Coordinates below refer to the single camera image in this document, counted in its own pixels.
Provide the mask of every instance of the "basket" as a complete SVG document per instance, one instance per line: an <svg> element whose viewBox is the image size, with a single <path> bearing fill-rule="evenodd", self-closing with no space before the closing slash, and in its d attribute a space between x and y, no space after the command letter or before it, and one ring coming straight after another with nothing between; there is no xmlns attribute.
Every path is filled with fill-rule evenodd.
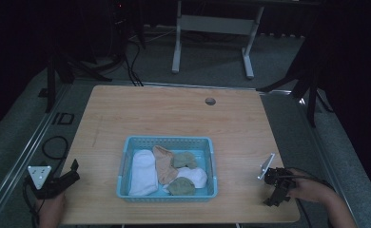
<svg viewBox="0 0 371 228"><path fill-rule="evenodd" d="M205 188L197 188L194 196L171 196L159 183L158 191L148 196L129 196L133 155L142 149L152 150L154 145L160 145L173 153L191 152L195 156L198 167L204 169L207 174ZM209 201L217 194L216 164L212 141L208 137L130 136L127 138L117 181L119 198L129 202L198 202Z"/></svg>

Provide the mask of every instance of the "person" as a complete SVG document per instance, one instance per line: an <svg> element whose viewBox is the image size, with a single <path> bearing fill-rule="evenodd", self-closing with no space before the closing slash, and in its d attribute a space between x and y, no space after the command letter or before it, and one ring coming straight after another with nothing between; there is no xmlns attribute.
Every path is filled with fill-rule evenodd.
<svg viewBox="0 0 371 228"><path fill-rule="evenodd" d="M300 171L294 169L290 169L290 171L296 176L305 176ZM296 182L296 188L289 190L289 197L317 202L323 205L334 228L357 227L348 206L333 189L310 179L296 178L294 181ZM36 201L37 209L41 207L39 211L40 228L58 227L63 216L65 201L65 193L58 195L54 199L46 199L44 203L39 199Z"/></svg>
<svg viewBox="0 0 371 228"><path fill-rule="evenodd" d="M290 171L296 176L306 176L295 169ZM310 179L297 178L294 181L296 188L289 190L289 197L320 203L327 211L328 219L334 228L357 227L348 206L333 189Z"/></svg>
<svg viewBox="0 0 371 228"><path fill-rule="evenodd" d="M36 208L39 216L39 228L58 227L66 202L65 192L60 193L53 199L37 199Z"/></svg>

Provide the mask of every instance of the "white metal frame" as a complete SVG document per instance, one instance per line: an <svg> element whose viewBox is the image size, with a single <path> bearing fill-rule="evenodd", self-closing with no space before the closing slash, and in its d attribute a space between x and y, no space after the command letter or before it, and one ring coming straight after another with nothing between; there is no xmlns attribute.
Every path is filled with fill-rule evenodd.
<svg viewBox="0 0 371 228"><path fill-rule="evenodd" d="M249 40L246 47L242 48L245 75L247 78L254 78L253 67L250 60L250 51L253 46L254 38L263 15L264 7L259 7L255 20L232 19L220 17L206 17L182 14L182 1L177 5L177 25L176 25L176 46L174 48L173 65L171 71L180 71L180 58L182 52L181 31L195 30L206 32L229 33L237 35L248 35Z"/></svg>

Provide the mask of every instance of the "table top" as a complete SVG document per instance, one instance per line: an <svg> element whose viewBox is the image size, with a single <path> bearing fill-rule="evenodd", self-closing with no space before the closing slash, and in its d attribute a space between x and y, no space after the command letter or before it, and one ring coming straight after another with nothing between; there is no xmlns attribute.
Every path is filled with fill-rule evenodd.
<svg viewBox="0 0 371 228"><path fill-rule="evenodd" d="M205 103L213 98L215 105ZM218 195L208 202L126 202L116 195L126 138L204 136L212 140ZM293 199L266 206L273 186L258 180L270 153L283 167L258 92L248 89L98 85L89 98L63 173L79 162L63 224L293 222Z"/></svg>

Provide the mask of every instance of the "human hand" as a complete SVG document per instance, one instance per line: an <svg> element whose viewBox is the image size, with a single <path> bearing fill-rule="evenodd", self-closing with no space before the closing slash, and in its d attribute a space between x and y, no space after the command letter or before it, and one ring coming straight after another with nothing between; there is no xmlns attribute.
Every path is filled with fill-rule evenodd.
<svg viewBox="0 0 371 228"><path fill-rule="evenodd" d="M61 221L64 213L64 204L66 202L65 192L53 199L37 199L36 208L39 211L40 228L56 228Z"/></svg>
<svg viewBox="0 0 371 228"><path fill-rule="evenodd" d="M289 171L296 176L307 176L295 169L290 169ZM291 198L327 204L329 200L339 197L333 189L320 182L303 178L296 178L294 181L296 182L296 188L288 192L288 196Z"/></svg>

